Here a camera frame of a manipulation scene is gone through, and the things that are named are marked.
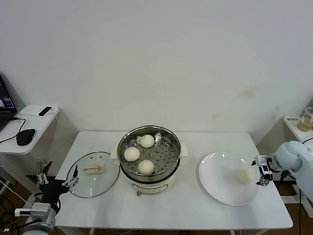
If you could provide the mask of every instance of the white table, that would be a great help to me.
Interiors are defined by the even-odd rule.
[[[72,164],[93,151],[111,150],[124,132],[80,132],[57,179],[66,179]],[[210,196],[198,178],[199,163],[214,151],[231,151],[251,160],[258,151],[247,133],[176,133],[188,146],[186,165],[178,168],[174,184],[166,192],[136,195],[121,172],[113,187],[91,199],[71,193],[61,195],[62,208],[56,226],[72,228],[156,230],[245,230],[262,234],[286,229],[293,223],[273,183],[260,187],[257,197],[245,206],[225,205]]]
[[[33,136],[32,141],[24,146],[18,146],[16,143],[16,138],[2,142],[0,144],[0,164],[1,168],[16,179],[20,184],[22,184],[26,189],[31,193],[36,193],[39,191],[38,187],[29,180],[19,169],[16,167],[15,163],[12,162],[13,155],[25,155],[28,154],[38,142],[40,137],[43,135],[48,126],[52,123],[55,116],[58,114],[59,108],[54,107],[54,112],[48,114],[46,117],[34,117],[28,115],[16,114],[19,118],[26,119],[22,130],[25,129],[35,129],[36,132]],[[23,120],[14,120],[10,121],[1,131],[0,131],[0,140],[7,139],[11,136],[14,136],[20,126],[22,125]]]

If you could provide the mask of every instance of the white wall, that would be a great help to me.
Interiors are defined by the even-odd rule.
[[[0,70],[79,130],[249,132],[313,96],[312,1],[1,0]]]

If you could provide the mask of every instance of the power cord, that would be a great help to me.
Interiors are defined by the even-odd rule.
[[[300,200],[299,200],[299,235],[301,235],[301,189],[299,189],[299,196],[300,196]]]
[[[0,143],[5,142],[5,141],[8,141],[8,140],[13,139],[14,137],[16,137],[16,136],[19,134],[19,132],[21,132],[21,129],[22,129],[22,127],[24,126],[24,124],[25,124],[25,122],[26,122],[26,119],[24,119],[24,118],[19,118],[19,117],[12,117],[12,118],[10,118],[9,120],[24,120],[24,121],[23,121],[23,124],[21,125],[21,127],[20,127],[18,133],[16,133],[16,135],[14,135],[14,136],[12,136],[12,137],[10,137],[10,138],[7,138],[7,139],[5,139],[5,140],[2,140],[2,141],[0,141]]]
[[[12,189],[10,189],[10,187],[8,187],[7,185],[5,185],[4,182],[2,182],[2,181],[0,180],[0,183],[2,183],[3,186],[5,186],[6,188],[8,188],[12,193],[14,193],[15,195],[17,195],[17,196],[18,196],[20,199],[22,199],[26,204],[28,204],[30,207],[32,207],[31,204],[29,204],[28,202],[26,202],[21,196],[19,196],[16,192],[14,192]]]

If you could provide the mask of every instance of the wooden floor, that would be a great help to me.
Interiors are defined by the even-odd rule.
[[[21,197],[26,199],[30,193],[20,184],[16,184],[15,186],[11,186],[12,190],[18,193]],[[279,192],[281,195],[294,195],[294,191],[290,185],[281,185],[279,187]],[[23,201],[14,195],[9,190],[6,190],[3,194],[6,198],[8,198],[15,208],[21,208],[23,205]],[[265,233],[265,235],[299,235],[299,221],[298,221],[298,213],[299,213],[299,205],[298,204],[288,204],[286,205],[287,209],[293,220],[293,227],[288,230],[272,230]],[[2,196],[0,196],[0,214],[3,215],[5,209],[7,211],[12,210],[12,205]],[[10,216],[5,215],[3,218],[7,220]],[[17,217],[15,221],[19,221],[17,224],[22,225],[26,218]],[[59,235],[65,235],[61,230],[56,229]],[[122,235],[122,233],[127,232],[128,230],[96,230],[95,235]],[[89,234],[89,229],[82,229],[82,232],[86,235]],[[18,235],[17,231],[12,232],[13,235]],[[127,235],[229,235],[228,231],[149,231],[149,230],[133,230]],[[303,208],[301,208],[301,235],[313,235],[313,219],[308,218]]]

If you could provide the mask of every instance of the mouse cable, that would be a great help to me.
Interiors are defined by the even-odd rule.
[[[18,131],[18,133],[21,132],[21,129],[22,129],[22,127],[24,126],[24,124],[25,124],[25,122],[26,122],[26,119],[24,119],[24,118],[19,118],[19,117],[12,117],[12,118],[10,118],[9,120],[24,120],[24,121],[23,121],[23,124],[21,125],[21,127],[20,127],[20,129],[19,129],[19,131]],[[18,135],[18,133],[16,133],[16,135],[14,135],[14,136],[12,136],[12,137],[10,137],[10,138],[7,138],[7,139],[5,139],[5,140],[0,141],[0,143],[5,142],[5,141],[8,141],[8,140],[10,140],[10,139],[13,139],[14,137],[16,137],[16,136]]]

